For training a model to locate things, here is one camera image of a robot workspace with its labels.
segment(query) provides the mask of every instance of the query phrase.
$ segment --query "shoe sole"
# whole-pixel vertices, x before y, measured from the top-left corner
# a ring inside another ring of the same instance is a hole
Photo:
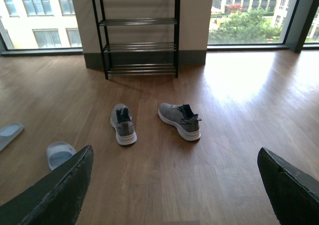
[[[138,137],[136,136],[135,131],[133,134],[126,135],[126,136],[120,136],[116,130],[115,124],[110,120],[111,126],[114,128],[115,133],[116,133],[116,141],[118,142],[119,145],[126,146],[133,144],[137,141]]]
[[[187,140],[187,141],[195,141],[195,140],[198,140],[200,138],[200,129],[197,130],[197,131],[194,131],[194,132],[187,132],[186,130],[183,129],[183,127],[181,127],[178,123],[174,122],[174,121],[171,121],[169,119],[166,119],[161,113],[160,113],[160,110],[159,110],[159,117],[160,119],[165,122],[166,124],[169,124],[169,125],[172,125],[174,126],[179,135],[184,139],[184,140]]]

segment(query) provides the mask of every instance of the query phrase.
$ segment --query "shoe insole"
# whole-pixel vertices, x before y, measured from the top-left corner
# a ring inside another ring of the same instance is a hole
[[[58,167],[71,157],[72,154],[70,154],[69,152],[57,152],[50,157],[50,164],[52,167]]]
[[[5,128],[3,131],[1,131],[0,136],[13,135],[19,129],[19,127],[20,126],[17,124],[12,124],[12,125],[8,126],[7,128]]]

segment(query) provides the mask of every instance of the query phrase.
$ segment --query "tree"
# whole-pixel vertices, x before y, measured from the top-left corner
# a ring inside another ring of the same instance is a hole
[[[229,13],[236,13],[236,12],[242,12],[243,11],[243,6],[240,3],[234,3],[230,5],[226,5],[225,9]]]
[[[211,44],[254,44],[276,41],[281,28],[272,27],[264,18],[266,10],[253,9],[248,12],[233,13],[221,23],[218,30],[211,30]]]

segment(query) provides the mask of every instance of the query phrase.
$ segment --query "sneaker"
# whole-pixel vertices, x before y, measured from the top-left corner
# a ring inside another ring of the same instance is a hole
[[[201,119],[191,111],[189,105],[162,103],[159,106],[159,117],[166,124],[175,126],[183,139],[194,141],[200,138],[198,122]]]
[[[129,145],[136,142],[137,136],[132,123],[132,116],[126,105],[117,104],[114,106],[110,122],[116,131],[116,140],[120,145]]]

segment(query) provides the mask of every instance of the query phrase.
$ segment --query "slipper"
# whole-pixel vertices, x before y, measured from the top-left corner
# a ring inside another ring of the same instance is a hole
[[[46,156],[51,170],[63,164],[76,153],[72,145],[65,142],[54,142],[46,149]]]
[[[13,141],[21,131],[23,131],[23,125],[21,123],[9,124],[0,129],[0,151]]]

